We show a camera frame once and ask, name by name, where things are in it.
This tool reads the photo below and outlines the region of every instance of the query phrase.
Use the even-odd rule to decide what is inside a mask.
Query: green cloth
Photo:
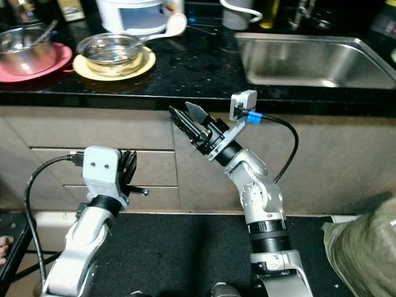
[[[396,197],[355,221],[322,229],[327,258],[355,296],[396,296]]]

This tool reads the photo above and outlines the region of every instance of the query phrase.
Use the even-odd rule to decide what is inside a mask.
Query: white cup
[[[249,23],[258,22],[262,14],[254,11],[254,0],[220,0],[223,8],[223,26],[232,30],[245,30]]]

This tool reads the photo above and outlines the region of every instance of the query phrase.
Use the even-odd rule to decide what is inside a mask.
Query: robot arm
[[[95,254],[105,241],[115,217],[126,209],[130,193],[147,195],[147,189],[129,186],[136,152],[106,147],[84,150],[83,179],[89,203],[66,235],[66,247],[45,282],[41,297],[87,296],[97,269]]]
[[[296,250],[292,250],[286,230],[280,188],[269,177],[267,168],[235,138],[248,122],[256,122],[257,93],[248,90],[231,97],[229,127],[214,119],[198,105],[186,102],[190,117],[170,107],[173,122],[209,161],[216,160],[239,191],[252,245],[253,287],[259,296],[312,297],[311,289]],[[194,121],[205,129],[200,130]]]

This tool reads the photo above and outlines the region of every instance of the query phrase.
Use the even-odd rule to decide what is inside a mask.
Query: blue connector
[[[254,111],[250,111],[249,115],[248,115],[248,123],[253,123],[253,124],[260,124],[261,121],[261,117],[262,117],[262,113],[255,113]]]

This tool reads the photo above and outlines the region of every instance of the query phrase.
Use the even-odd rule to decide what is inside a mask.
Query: pink plate
[[[70,47],[57,42],[54,42],[53,46],[58,56],[58,61],[54,66],[36,74],[12,75],[10,73],[7,73],[1,67],[1,63],[0,63],[0,82],[23,82],[24,80],[35,79],[36,77],[46,75],[66,65],[66,63],[69,62],[70,58],[72,57],[72,50],[70,49]]]

